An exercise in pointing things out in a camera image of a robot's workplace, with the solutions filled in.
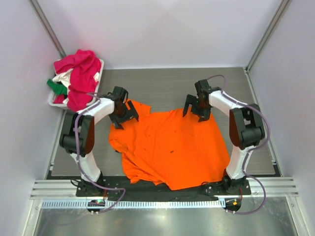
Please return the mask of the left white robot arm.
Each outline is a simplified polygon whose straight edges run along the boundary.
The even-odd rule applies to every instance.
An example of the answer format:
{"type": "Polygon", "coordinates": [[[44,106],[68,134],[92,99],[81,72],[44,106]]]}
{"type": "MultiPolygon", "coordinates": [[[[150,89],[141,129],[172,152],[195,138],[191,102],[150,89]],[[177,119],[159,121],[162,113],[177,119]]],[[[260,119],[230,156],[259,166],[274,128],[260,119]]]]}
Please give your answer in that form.
{"type": "Polygon", "coordinates": [[[109,117],[115,129],[123,130],[123,123],[132,119],[139,121],[139,114],[123,87],[114,87],[112,92],[103,95],[89,92],[87,96],[94,98],[95,103],[77,112],[66,112],[59,144],[79,168],[81,180],[77,189],[88,196],[100,196],[110,189],[105,186],[93,155],[95,125],[109,117]]]}

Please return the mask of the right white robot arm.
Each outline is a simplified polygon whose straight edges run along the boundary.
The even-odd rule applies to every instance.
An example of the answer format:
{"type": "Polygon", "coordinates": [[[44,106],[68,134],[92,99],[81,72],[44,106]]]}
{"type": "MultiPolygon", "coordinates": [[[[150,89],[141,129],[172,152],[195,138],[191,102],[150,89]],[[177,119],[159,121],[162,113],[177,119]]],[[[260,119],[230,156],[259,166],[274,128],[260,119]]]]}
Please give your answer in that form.
{"type": "Polygon", "coordinates": [[[207,79],[194,84],[196,96],[186,97],[183,116],[189,108],[199,121],[210,119],[211,109],[217,108],[229,117],[229,137],[233,144],[229,164],[218,183],[219,192],[238,194],[246,185],[246,169],[252,152],[265,138],[263,115],[257,104],[243,103],[219,87],[211,87],[207,79]]]}

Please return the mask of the orange t shirt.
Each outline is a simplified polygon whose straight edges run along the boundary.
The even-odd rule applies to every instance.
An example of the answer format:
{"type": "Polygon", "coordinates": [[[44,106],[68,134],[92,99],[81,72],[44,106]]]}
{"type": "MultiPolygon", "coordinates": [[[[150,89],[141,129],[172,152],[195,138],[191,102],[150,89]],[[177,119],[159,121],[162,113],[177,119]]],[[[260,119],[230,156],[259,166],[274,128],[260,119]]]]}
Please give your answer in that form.
{"type": "Polygon", "coordinates": [[[148,105],[132,103],[139,120],[123,123],[123,129],[111,127],[109,133],[130,183],[144,180],[180,190],[221,180],[230,158],[214,116],[200,122],[182,109],[153,113],[148,105]]]}

